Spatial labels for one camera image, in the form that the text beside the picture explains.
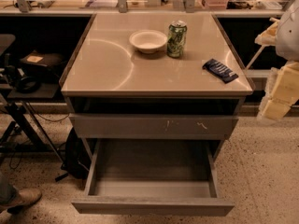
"black bag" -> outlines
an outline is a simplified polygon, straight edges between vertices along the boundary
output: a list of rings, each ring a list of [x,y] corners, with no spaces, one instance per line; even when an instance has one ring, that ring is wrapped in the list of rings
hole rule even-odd
[[[20,59],[20,66],[28,77],[35,77],[39,82],[58,84],[66,67],[67,60],[59,53],[38,53],[33,51]]]
[[[91,159],[81,139],[76,135],[74,128],[67,137],[65,144],[65,170],[77,179],[87,179]]]

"white bowl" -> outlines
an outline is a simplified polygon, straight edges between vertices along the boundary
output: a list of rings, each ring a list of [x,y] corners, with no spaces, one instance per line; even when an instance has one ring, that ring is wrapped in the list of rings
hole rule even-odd
[[[130,43],[143,53],[151,54],[161,49],[167,42],[167,36],[155,30],[140,30],[131,34]]]

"speckled floor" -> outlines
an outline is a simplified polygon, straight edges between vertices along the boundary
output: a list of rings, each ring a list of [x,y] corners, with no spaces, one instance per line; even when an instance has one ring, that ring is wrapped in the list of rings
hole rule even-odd
[[[64,117],[45,116],[48,119]],[[10,119],[5,115],[0,115],[0,119],[2,134]],[[71,200],[83,195],[82,183],[71,176],[55,182],[55,177],[64,171],[54,154],[23,154],[22,157],[9,154],[1,164],[2,172],[19,189],[39,187],[43,197],[18,215],[3,212],[0,223],[297,224],[298,120],[298,117],[287,117],[267,126],[254,117],[240,117],[216,160],[221,197],[235,204],[227,217],[81,215]],[[43,121],[42,124],[55,144],[62,143],[71,128],[68,119],[56,123]]]

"gray cabinet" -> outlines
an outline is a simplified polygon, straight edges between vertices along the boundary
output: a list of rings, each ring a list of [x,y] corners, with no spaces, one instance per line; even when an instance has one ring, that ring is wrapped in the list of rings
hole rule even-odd
[[[132,29],[167,31],[165,25],[177,19],[189,24],[183,58],[143,55],[130,47]],[[112,53],[99,49],[105,38],[129,59],[112,66]],[[77,53],[62,88],[71,122],[92,159],[85,193],[73,201],[77,210],[227,215],[234,205],[219,196],[214,161],[252,87],[213,16],[98,13]],[[226,59],[239,79],[225,85],[203,71],[211,54]],[[93,140],[96,146],[90,148]]]

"soda can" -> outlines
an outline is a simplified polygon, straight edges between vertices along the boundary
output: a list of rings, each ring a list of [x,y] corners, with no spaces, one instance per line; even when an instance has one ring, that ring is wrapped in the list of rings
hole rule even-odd
[[[181,57],[186,43],[187,24],[184,21],[173,21],[169,25],[167,55]]]

